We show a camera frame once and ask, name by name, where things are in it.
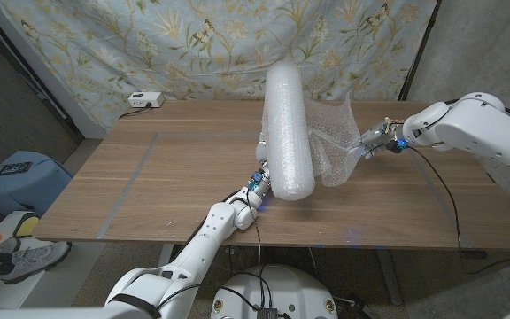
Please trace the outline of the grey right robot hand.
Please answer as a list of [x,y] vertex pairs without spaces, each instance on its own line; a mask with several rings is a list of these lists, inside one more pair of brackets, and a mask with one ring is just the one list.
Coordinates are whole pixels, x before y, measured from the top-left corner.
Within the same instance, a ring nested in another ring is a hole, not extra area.
[[365,131],[352,145],[352,149],[360,150],[361,156],[366,160],[382,151],[400,153],[403,147],[398,145],[398,140],[403,138],[404,123],[402,120],[385,117]]

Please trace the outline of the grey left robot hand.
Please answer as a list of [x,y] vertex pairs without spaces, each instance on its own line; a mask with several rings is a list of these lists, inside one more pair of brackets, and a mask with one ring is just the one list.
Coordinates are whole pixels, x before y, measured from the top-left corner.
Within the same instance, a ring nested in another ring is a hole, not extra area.
[[267,139],[263,131],[259,133],[259,141],[256,146],[255,156],[257,162],[261,165],[261,169],[268,175],[269,168],[267,163]]

